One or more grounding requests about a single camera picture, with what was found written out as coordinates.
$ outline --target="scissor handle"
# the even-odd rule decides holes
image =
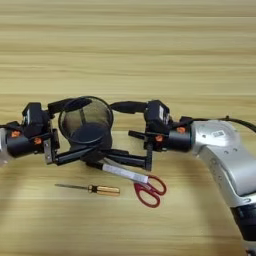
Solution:
[[[155,188],[149,181],[151,180],[157,180],[161,185],[163,190],[160,191],[159,189]],[[140,184],[140,183],[134,183],[134,188],[136,191],[136,194],[139,198],[139,200],[145,204],[148,207],[151,208],[156,208],[160,205],[160,197],[159,196],[163,196],[166,191],[167,191],[167,187],[164,184],[164,182],[162,180],[160,180],[158,177],[153,176],[153,175],[149,175],[148,176],[148,183],[147,184]],[[156,199],[156,203],[155,204],[150,204],[147,201],[145,201],[142,197],[141,197],[141,191],[144,191],[145,193],[147,193],[148,195],[150,195],[151,197]]]
[[[150,180],[157,180],[157,181],[162,185],[163,190],[160,191],[159,189],[155,188],[155,187],[149,182]],[[159,179],[158,177],[156,177],[156,176],[149,175],[149,176],[148,176],[148,183],[147,183],[147,185],[151,188],[152,191],[155,191],[155,192],[156,192],[158,195],[160,195],[160,196],[165,195],[166,192],[167,192],[167,187],[166,187],[166,185],[164,184],[164,182],[163,182],[161,179]]]
[[[135,192],[139,198],[139,200],[146,206],[150,207],[150,208],[157,208],[160,205],[160,198],[159,196],[153,192],[151,189],[147,189],[146,187],[144,187],[143,185],[141,185],[140,183],[134,183],[134,188],[135,188]],[[141,191],[144,191],[145,193],[151,195],[151,197],[154,197],[156,199],[156,203],[155,204],[150,204],[147,201],[145,201],[142,197],[141,197]]]

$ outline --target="cable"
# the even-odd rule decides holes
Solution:
[[[209,120],[216,120],[216,119],[209,119],[209,118],[189,118],[188,120],[185,121],[181,121],[179,123],[174,123],[171,128],[172,129],[176,129],[178,127],[182,127],[182,126],[187,126],[192,124],[194,121],[209,121]],[[238,123],[241,124],[245,127],[247,127],[248,129],[252,130],[253,132],[256,133],[256,125],[247,122],[247,121],[243,121],[240,119],[236,119],[236,118],[230,118],[229,116],[226,116],[224,118],[218,118],[217,120],[221,120],[221,121],[227,121],[227,122],[234,122],[234,123]]]

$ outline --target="screwdriver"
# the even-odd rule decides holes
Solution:
[[[66,185],[66,184],[55,184],[55,186],[62,187],[62,188],[84,189],[84,190],[87,190],[89,193],[96,193],[98,195],[104,195],[104,196],[120,195],[120,189],[113,188],[113,187],[95,186],[95,185],[89,185],[88,187],[83,187],[83,186]]]

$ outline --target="scissors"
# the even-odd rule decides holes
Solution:
[[[158,190],[157,188],[155,188],[151,183],[150,180],[156,180],[158,181],[161,186],[162,186],[162,191]],[[135,188],[135,192],[139,198],[139,200],[146,206],[150,207],[150,208],[157,208],[160,205],[160,196],[163,196],[166,194],[167,192],[167,188],[166,185],[164,184],[164,182],[159,179],[156,176],[153,175],[149,175],[148,176],[148,182],[147,183],[141,183],[141,182],[135,182],[134,183],[134,188]],[[149,202],[145,201],[142,196],[141,196],[141,192],[145,192],[148,195],[150,195],[151,197],[153,197],[154,199],[156,199],[156,203],[155,204],[150,204]]]
[[[108,164],[103,164],[103,163],[87,163],[88,166],[97,168],[99,170],[103,170],[115,175],[119,175],[123,178],[130,179],[134,182],[134,188],[135,192],[139,198],[139,200],[146,206],[151,207],[151,208],[157,208],[160,205],[160,196],[163,196],[166,194],[167,188],[166,185],[162,180],[160,180],[158,177],[153,176],[153,175],[143,175],[139,173],[135,173],[132,171],[129,171],[127,169],[124,169],[120,164],[110,160],[110,159],[105,159],[105,162]],[[162,191],[158,190],[155,188],[151,183],[150,180],[156,180],[158,183],[161,184],[162,186]],[[155,204],[150,204],[147,201],[143,199],[141,196],[141,192],[145,192],[154,199],[156,199]]]

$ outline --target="wood grain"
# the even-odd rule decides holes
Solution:
[[[230,114],[255,122],[254,0],[0,0],[0,118],[30,101],[95,95],[109,103],[161,99],[175,118]],[[116,115],[116,147],[142,154]],[[239,127],[255,150],[253,134]],[[144,207],[132,183],[42,156],[0,170],[0,255],[243,255],[240,234],[208,170],[190,155],[156,154],[168,185]],[[120,198],[55,183],[118,186]]]

